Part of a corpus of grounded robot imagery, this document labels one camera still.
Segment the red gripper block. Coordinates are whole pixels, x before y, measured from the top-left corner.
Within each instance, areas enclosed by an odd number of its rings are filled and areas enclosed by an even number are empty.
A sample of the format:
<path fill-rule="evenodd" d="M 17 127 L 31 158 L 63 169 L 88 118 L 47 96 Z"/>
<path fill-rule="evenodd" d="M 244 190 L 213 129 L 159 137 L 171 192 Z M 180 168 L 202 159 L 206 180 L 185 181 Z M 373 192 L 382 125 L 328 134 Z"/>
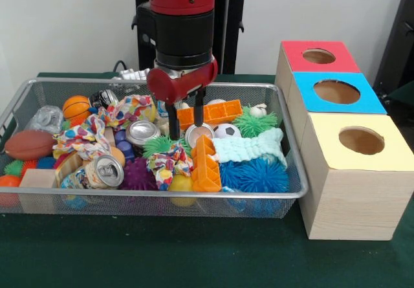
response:
<path fill-rule="evenodd" d="M 177 118 L 175 102 L 185 99 L 190 94 L 195 95 L 195 106 L 193 109 L 194 124 L 201 127 L 204 122 L 204 89 L 217 77 L 217 60 L 213 58 L 195 69 L 174 70 L 156 65 L 147 76 L 147 86 L 151 94 L 166 104 L 169 118 L 169 136 L 172 140 L 180 139 L 180 124 Z"/>

